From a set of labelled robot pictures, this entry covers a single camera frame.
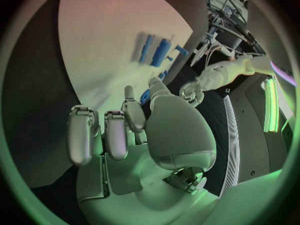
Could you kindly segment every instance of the purple light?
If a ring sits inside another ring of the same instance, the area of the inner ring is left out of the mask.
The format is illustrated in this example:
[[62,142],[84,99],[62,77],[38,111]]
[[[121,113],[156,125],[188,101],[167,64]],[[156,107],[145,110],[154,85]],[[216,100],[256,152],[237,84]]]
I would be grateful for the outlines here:
[[272,61],[271,61],[271,66],[273,68],[273,70],[280,76],[282,77],[284,80],[286,80],[287,82],[289,82],[290,84],[294,85],[295,87],[297,87],[297,83],[295,81],[295,79],[291,76],[289,76],[287,73],[285,73],[284,71],[280,70]]

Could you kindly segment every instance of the blue object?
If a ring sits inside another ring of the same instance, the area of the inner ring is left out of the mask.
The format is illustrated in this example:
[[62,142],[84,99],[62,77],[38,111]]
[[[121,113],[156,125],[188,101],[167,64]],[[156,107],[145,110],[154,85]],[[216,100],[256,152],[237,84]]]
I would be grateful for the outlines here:
[[166,58],[169,59],[170,62],[173,61],[173,57],[167,56]]
[[145,58],[146,58],[146,55],[147,55],[148,50],[150,48],[150,45],[152,43],[152,40],[153,40],[153,36],[149,35],[148,38],[147,38],[146,44],[144,45],[144,47],[142,48],[142,51],[141,51],[141,56],[140,56],[140,59],[139,59],[140,63],[143,63],[145,61]]
[[166,39],[161,40],[160,45],[156,49],[156,52],[152,58],[151,66],[158,68],[162,64],[162,61],[164,60],[170,47],[171,47],[171,43],[168,40]]
[[158,77],[160,78],[160,80],[163,80],[165,78],[165,73],[164,72],[161,72]]
[[145,104],[150,99],[150,89],[146,90],[142,96],[140,96],[140,104]]
[[181,47],[179,45],[177,45],[177,47],[175,49],[177,49],[184,56],[187,56],[189,54],[188,50],[184,49],[183,47]]

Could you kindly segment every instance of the green light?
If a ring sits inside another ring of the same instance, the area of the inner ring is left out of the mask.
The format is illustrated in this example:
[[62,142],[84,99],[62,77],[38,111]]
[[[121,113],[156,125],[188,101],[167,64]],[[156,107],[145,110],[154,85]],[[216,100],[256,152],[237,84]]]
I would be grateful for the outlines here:
[[277,93],[277,85],[274,78],[265,81],[265,117],[264,117],[264,132],[278,131],[279,120],[279,101]]

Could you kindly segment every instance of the robotic hand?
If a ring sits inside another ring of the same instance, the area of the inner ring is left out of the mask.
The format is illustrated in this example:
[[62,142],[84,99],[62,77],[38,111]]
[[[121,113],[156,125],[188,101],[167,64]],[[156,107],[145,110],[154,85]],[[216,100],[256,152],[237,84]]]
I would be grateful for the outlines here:
[[195,81],[184,84],[179,96],[192,106],[198,106],[204,99],[205,91],[215,90],[232,83],[238,75],[253,75],[255,72],[273,75],[267,56],[242,55],[235,61],[220,61],[207,66]]

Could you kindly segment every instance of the white robotic arm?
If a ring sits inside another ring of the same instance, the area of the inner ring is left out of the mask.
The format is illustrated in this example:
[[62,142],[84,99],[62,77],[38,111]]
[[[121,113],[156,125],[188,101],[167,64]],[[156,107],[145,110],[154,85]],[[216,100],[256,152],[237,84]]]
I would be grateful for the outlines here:
[[184,84],[179,96],[196,107],[204,99],[203,92],[230,84],[238,75],[253,75],[255,72],[274,74],[267,56],[242,55],[235,61],[220,61],[207,66],[195,81]]

